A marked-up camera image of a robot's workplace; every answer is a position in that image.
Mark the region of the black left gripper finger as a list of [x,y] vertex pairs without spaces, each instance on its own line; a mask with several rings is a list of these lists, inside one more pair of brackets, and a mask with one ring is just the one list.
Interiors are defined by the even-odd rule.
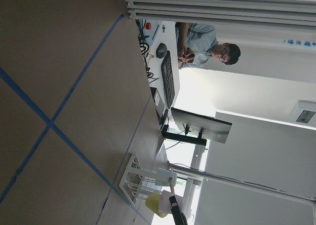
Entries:
[[187,219],[184,213],[181,211],[180,206],[176,200],[175,195],[169,198],[171,205],[171,213],[173,215],[175,225],[187,225]]

